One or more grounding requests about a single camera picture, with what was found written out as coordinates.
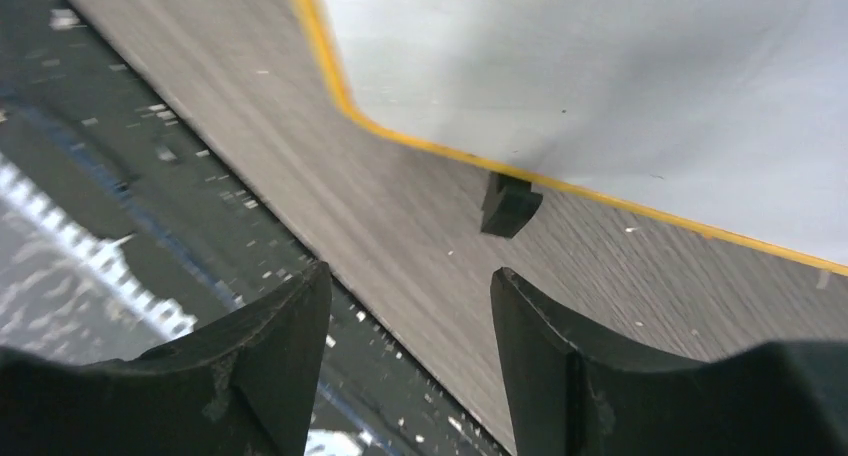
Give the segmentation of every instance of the white panel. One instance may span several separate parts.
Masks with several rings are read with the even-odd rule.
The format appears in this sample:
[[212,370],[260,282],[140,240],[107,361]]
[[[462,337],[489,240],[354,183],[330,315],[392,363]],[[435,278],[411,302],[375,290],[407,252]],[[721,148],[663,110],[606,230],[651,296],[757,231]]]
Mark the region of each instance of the white panel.
[[848,0],[324,0],[387,128],[848,265]]

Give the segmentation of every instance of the small black block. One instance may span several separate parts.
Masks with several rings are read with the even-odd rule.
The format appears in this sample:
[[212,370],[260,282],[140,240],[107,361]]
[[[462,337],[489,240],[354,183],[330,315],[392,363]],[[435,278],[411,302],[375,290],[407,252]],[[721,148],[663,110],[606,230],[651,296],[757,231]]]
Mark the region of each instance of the small black block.
[[534,193],[529,182],[491,173],[483,201],[480,232],[513,238],[533,218],[541,205],[542,195]]

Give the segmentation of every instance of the gray wood laminate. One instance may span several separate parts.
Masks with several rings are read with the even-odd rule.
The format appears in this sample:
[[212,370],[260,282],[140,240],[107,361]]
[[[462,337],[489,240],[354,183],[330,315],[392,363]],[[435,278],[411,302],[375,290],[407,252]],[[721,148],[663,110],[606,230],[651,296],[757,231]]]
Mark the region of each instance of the gray wood laminate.
[[488,296],[502,265],[603,324],[693,357],[775,337],[848,337],[845,278],[575,196],[544,191],[512,241],[478,234],[485,172],[337,113],[287,0],[76,1],[510,449]]

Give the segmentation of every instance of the yellow border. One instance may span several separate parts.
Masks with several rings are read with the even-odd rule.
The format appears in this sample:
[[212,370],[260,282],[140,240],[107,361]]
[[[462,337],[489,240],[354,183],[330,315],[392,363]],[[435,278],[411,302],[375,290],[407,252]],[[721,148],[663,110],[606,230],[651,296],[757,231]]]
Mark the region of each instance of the yellow border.
[[533,183],[549,186],[560,191],[565,191],[568,193],[583,196],[585,198],[589,198],[594,201],[614,206],[616,208],[641,214],[643,216],[647,216],[649,218],[653,218],[665,223],[673,224],[675,226],[680,226],[682,228],[701,233],[706,237],[723,239],[731,243],[739,244],[758,251],[773,254],[781,258],[797,261],[801,264],[806,264],[809,266],[848,276],[848,266],[817,258],[809,254],[799,253],[791,249],[775,246],[773,244],[742,236],[741,234],[732,233],[730,231],[725,231],[723,229],[708,226],[706,224],[684,219],[673,214],[657,211],[656,209],[641,206],[635,203],[631,203],[629,201],[623,201],[621,199],[597,193],[586,188],[582,188],[568,183],[563,183],[562,181],[556,181],[547,176],[542,176],[541,174],[525,171],[523,169],[499,163],[497,161],[491,161],[488,159],[480,158],[473,154],[457,151],[456,149],[452,149],[447,146],[442,146],[440,144],[435,144],[429,141],[413,138],[411,136],[407,136],[405,134],[401,134],[380,126],[376,122],[369,119],[364,113],[362,113],[362,111],[360,111],[359,108],[357,108],[354,104],[353,98],[350,97],[350,91],[347,87],[347,82],[346,78],[344,77],[342,65],[339,63],[339,60],[336,57],[336,50],[335,45],[333,43],[333,37],[326,29],[328,26],[325,24],[324,11],[317,1],[319,0],[292,0],[295,7],[295,11],[297,12],[297,16],[300,20],[300,24],[304,32],[306,33],[306,37],[309,40],[310,45],[312,46],[313,54],[318,61],[318,65],[321,69],[321,72],[323,73],[324,82],[326,83],[327,89],[332,95],[336,106],[338,106],[342,113],[344,113],[348,118],[350,118],[354,123],[358,124],[362,128],[374,134],[382,136],[386,139],[392,140],[396,143],[411,146],[413,148],[420,149],[423,151],[429,151],[431,153],[438,154],[439,156],[455,159],[464,163],[473,164],[475,166],[488,169],[490,171],[508,174],[510,176],[523,179],[525,181],[531,181]]

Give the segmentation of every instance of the black plastic part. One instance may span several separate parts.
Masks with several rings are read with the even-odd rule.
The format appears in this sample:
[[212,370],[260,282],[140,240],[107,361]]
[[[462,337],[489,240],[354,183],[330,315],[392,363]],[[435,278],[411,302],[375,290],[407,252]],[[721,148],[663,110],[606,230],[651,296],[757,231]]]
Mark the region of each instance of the black plastic part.
[[133,361],[0,349],[0,446],[15,456],[304,454],[330,316],[325,263]]
[[713,363],[630,340],[510,269],[492,303],[518,456],[848,454],[848,345]]
[[530,182],[489,173],[480,232],[513,238],[530,222],[541,205],[542,195],[532,191]]

